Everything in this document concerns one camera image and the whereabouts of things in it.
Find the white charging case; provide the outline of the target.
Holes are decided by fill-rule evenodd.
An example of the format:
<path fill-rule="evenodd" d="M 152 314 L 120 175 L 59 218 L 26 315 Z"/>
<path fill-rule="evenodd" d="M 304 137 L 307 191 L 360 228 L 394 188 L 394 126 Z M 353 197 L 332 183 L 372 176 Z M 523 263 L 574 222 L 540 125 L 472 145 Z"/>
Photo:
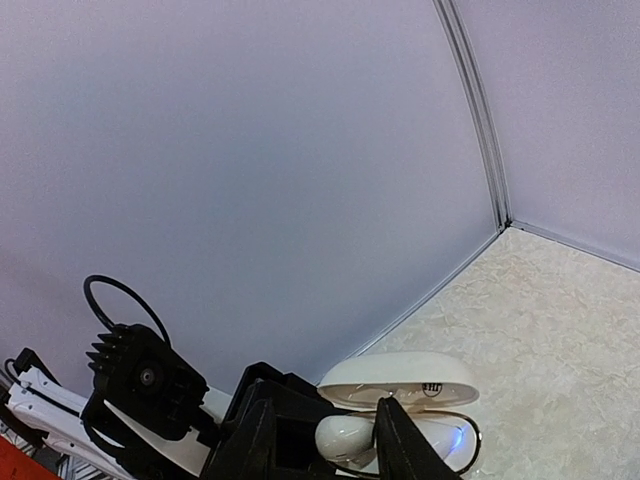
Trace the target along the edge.
<path fill-rule="evenodd" d="M 482 433 L 469 416 L 456 412 L 480 397 L 479 388 L 464 362 L 434 352 L 392 352 L 350 358 L 332 367 L 317 387 L 318 393 L 343 413 L 376 420 L 382 398 L 396 399 L 434 448 L 457 474 L 476 463 Z M 360 478 L 378 478 L 375 447 L 371 454 L 351 462 L 331 462 Z"/>

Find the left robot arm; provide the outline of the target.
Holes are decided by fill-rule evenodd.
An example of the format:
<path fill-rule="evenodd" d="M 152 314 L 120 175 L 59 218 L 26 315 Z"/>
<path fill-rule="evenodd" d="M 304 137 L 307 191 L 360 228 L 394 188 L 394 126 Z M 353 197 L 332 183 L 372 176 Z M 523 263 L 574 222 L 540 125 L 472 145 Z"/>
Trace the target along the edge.
<path fill-rule="evenodd" d="M 56 383 L 46 366 L 34 351 L 23 349 L 19 356 L 20 370 L 17 380 L 1 395 L 6 405 L 1 408 L 1 418 L 25 440 L 25 435 L 41 438 L 54 450 L 76 457 L 115 479 L 196 479 L 204 468 L 211 448 L 197 440 L 200 432 L 193 430 L 183 439 L 171 443 L 157 437 L 156 449 L 146 439 L 151 439 L 151 430 L 144 430 L 136 423 L 136 429 L 124 422 L 106 404 L 99 405 L 94 417 L 102 422 L 93 427 L 91 435 L 103 441 L 108 453 L 97 445 L 86 432 L 81 413 L 89 399 L 69 391 Z M 314 385 L 293 374 L 283 374 L 270 365 L 259 362 L 248 367 L 240 386 L 245 380 L 273 381 L 283 388 L 304 395 L 324 406 L 333 405 L 323 399 Z M 211 417 L 217 426 L 223 422 L 227 410 L 233 403 L 232 396 L 207 385 L 200 409 Z M 345 479 L 336 476 L 336 469 L 320 460 L 315 446 L 311 448 L 311 463 L 308 466 L 288 466 L 283 457 L 282 467 L 289 476 L 276 479 Z"/>

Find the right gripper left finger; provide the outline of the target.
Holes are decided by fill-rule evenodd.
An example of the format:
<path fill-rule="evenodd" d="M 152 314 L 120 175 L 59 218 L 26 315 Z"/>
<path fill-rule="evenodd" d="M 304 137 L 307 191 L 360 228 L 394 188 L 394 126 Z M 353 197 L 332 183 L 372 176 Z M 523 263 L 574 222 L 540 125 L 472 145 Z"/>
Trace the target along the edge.
<path fill-rule="evenodd" d="M 268 479 L 274 465 L 276 414 L 271 400 L 256 402 L 226 443 L 216 450 L 200 479 Z"/>

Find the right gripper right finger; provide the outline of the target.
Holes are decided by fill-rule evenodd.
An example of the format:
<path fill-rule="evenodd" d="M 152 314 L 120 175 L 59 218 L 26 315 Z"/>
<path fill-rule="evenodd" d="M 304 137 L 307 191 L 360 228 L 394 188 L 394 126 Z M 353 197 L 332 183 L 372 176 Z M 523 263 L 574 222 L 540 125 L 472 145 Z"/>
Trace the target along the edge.
<path fill-rule="evenodd" d="M 374 426 L 379 475 L 393 480 L 458 480 L 400 403 L 382 398 Z"/>

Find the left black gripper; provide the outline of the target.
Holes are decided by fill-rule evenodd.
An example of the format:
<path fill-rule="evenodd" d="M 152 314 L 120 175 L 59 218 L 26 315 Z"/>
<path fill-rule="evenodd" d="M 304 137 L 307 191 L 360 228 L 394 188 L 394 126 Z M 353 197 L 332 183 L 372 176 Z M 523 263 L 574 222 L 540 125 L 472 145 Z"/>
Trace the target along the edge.
<path fill-rule="evenodd" d="M 318 423 L 335 408 L 309 382 L 264 362 L 245 369 L 221 424 L 219 448 L 260 400 L 271 400 L 276 414 L 274 465 L 268 479 L 333 479 L 335 468 L 321 458 L 314 436 Z"/>

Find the white stem earbud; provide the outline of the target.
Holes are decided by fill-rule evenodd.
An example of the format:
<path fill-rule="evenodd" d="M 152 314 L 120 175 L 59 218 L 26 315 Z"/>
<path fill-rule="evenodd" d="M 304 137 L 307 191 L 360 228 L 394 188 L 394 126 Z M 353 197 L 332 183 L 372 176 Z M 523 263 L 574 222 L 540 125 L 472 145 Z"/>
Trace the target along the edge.
<path fill-rule="evenodd" d="M 352 415 L 328 416 L 318 423 L 314 438 L 325 460 L 351 462 L 373 452 L 374 421 Z"/>

